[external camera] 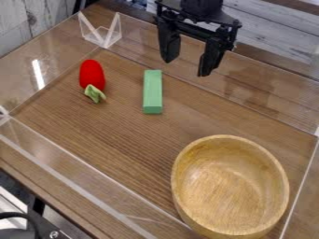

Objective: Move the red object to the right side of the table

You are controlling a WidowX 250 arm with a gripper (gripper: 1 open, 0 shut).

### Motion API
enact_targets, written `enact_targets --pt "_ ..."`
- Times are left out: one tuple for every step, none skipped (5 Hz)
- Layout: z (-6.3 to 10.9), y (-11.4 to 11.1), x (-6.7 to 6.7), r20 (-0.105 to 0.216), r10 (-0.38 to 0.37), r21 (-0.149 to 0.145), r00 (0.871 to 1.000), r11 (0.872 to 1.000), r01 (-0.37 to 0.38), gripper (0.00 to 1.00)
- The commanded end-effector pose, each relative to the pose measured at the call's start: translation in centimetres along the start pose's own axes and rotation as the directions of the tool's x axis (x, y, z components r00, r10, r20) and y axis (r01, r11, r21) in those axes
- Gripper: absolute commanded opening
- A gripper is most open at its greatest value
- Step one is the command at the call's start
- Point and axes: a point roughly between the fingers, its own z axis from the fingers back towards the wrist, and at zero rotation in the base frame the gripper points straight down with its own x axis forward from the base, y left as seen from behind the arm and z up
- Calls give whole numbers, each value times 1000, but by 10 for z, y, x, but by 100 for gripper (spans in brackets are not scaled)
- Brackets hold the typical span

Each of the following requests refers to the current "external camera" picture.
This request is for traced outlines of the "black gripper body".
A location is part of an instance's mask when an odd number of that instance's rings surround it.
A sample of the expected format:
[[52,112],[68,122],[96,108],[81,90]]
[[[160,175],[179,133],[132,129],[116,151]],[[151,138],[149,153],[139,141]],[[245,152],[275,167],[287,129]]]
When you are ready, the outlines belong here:
[[223,0],[155,0],[157,26],[171,35],[183,33],[197,40],[212,38],[224,50],[235,47],[239,19],[223,11]]

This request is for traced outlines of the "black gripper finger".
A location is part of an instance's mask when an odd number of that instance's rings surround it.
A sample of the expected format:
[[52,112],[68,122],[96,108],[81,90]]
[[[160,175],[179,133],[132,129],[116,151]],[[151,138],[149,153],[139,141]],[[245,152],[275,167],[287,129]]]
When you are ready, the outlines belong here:
[[159,28],[159,52],[161,59],[169,63],[179,56],[180,50],[180,36],[176,25],[165,21],[164,19],[159,19],[157,22]]
[[199,58],[197,75],[200,77],[209,76],[211,72],[219,67],[224,51],[221,42],[217,39],[208,38],[204,52]]

